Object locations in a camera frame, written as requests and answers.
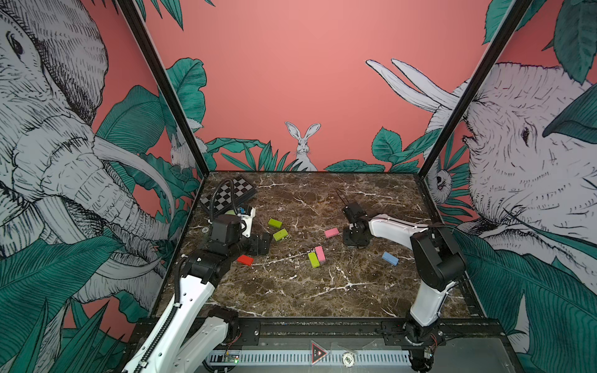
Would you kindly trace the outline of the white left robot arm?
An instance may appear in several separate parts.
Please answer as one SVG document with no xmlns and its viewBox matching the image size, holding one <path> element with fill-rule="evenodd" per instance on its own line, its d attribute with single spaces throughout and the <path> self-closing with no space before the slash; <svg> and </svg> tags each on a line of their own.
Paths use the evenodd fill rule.
<svg viewBox="0 0 597 373">
<path fill-rule="evenodd" d="M 174 295 L 125 372 L 193 372 L 217 346 L 239 336 L 238 314 L 228 309 L 217 309 L 192 337 L 187 334 L 232 263 L 245 254 L 264 254 L 271 245 L 271 234 L 252 233 L 253 213 L 237 208 L 248 187 L 225 179 L 214 189 L 208 239 L 175 266 Z"/>
</svg>

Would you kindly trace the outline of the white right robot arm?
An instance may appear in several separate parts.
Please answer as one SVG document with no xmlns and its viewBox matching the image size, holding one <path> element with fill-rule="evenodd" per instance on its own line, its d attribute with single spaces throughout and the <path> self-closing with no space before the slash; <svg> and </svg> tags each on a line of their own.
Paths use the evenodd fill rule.
<svg viewBox="0 0 597 373">
<path fill-rule="evenodd" d="M 356 202 L 342 209 L 348 226 L 343 242 L 362 248 L 371 239 L 387 239 L 410 249 L 421 284 L 404 323 L 405 337 L 414 346 L 435 336 L 439 314 L 449 291 L 466 271 L 466 260 L 450 229 L 442 224 L 417 225 L 388 214 L 368 216 Z"/>
</svg>

